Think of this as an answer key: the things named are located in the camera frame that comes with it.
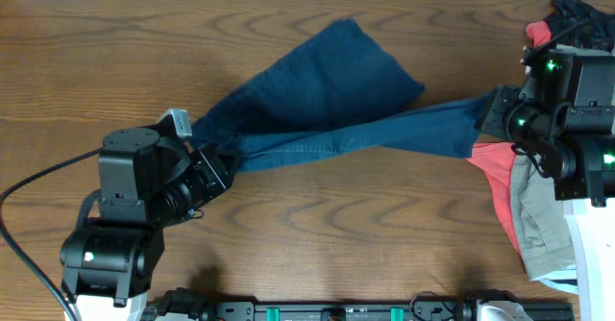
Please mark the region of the dark blue denim shorts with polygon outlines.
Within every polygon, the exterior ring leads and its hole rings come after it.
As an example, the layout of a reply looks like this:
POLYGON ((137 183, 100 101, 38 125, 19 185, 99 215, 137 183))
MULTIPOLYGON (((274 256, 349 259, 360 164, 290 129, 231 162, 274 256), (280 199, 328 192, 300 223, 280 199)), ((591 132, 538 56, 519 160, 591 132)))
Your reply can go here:
POLYGON ((485 99, 409 110, 424 89, 354 20, 340 20, 224 97, 194 122, 190 143, 239 151, 242 172, 376 146, 470 157, 485 99))

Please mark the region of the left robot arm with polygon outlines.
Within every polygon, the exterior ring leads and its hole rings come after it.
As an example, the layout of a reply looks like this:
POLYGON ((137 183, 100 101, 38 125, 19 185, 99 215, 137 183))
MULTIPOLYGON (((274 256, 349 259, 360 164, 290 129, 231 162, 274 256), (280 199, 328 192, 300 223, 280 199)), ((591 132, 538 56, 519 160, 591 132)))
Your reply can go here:
POLYGON ((189 150, 179 135, 153 127, 107 135, 101 186, 61 247, 67 317, 144 319, 164 229, 202 218, 202 207, 232 186, 240 161, 212 144, 189 150))

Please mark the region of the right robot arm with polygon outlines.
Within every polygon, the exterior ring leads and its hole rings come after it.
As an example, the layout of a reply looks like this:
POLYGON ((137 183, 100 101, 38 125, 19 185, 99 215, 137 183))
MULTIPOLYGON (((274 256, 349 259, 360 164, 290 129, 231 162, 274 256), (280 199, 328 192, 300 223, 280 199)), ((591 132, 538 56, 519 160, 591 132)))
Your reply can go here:
POLYGON ((476 127, 553 180, 574 248, 580 317, 614 317, 614 57, 545 44, 522 86, 499 86, 476 127))

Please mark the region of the red garment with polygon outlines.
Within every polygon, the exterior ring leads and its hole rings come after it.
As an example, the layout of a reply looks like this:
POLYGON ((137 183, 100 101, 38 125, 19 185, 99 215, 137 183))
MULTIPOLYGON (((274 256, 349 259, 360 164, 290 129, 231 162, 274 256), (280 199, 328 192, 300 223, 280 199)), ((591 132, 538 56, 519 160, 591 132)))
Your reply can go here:
POLYGON ((510 174, 515 158, 509 143, 477 143, 468 161, 485 173, 496 215, 511 244, 519 251, 513 229, 509 193, 510 174))

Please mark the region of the black patterned garment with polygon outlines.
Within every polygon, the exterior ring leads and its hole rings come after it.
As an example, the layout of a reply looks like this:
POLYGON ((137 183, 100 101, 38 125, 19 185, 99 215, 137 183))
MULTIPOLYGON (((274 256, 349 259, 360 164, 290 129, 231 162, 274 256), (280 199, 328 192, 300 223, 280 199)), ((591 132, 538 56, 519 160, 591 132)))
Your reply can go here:
POLYGON ((544 18, 556 42, 583 49, 614 49, 614 14, 599 11, 582 0, 551 0, 553 11, 544 18))

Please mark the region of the beige khaki garment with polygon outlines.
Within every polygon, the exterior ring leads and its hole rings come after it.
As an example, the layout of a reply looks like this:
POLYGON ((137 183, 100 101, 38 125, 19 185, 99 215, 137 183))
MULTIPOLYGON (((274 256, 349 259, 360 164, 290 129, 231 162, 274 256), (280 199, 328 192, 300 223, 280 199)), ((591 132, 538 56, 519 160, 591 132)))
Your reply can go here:
POLYGON ((554 181, 543 178, 529 158, 517 156, 510 174, 513 229, 526 272, 533 281, 576 266, 563 206, 554 181))

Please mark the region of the white light blue garment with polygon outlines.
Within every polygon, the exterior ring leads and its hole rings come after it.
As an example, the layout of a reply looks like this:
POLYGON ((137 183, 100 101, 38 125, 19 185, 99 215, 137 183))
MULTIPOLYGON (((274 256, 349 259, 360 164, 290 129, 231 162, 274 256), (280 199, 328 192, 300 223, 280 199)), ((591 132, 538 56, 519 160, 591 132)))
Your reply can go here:
POLYGON ((578 274, 575 267, 553 271, 539 277, 538 282, 551 289, 578 295, 578 274))

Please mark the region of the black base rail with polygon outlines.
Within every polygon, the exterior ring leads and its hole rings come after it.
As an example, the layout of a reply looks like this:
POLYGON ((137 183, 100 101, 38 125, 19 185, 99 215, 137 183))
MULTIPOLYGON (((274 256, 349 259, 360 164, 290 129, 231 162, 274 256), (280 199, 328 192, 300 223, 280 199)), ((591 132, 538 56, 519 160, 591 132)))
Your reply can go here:
POLYGON ((141 321, 574 321, 573 307, 555 301, 522 301, 501 290, 463 297, 420 292, 407 303, 214 303, 186 289, 167 292, 145 308, 141 321))

